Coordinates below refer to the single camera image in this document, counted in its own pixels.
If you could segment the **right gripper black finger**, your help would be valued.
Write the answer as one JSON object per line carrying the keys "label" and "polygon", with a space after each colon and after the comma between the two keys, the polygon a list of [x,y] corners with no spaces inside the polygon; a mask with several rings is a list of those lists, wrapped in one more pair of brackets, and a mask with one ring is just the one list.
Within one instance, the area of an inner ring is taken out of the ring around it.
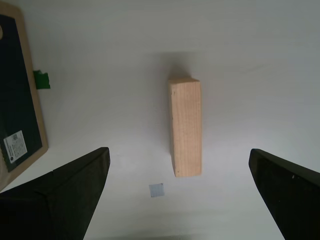
{"label": "right gripper black finger", "polygon": [[249,169],[265,205],[286,240],[320,238],[320,174],[261,149]]}
{"label": "right gripper black finger", "polygon": [[2,240],[82,240],[104,190],[110,150],[100,147],[0,194]]}

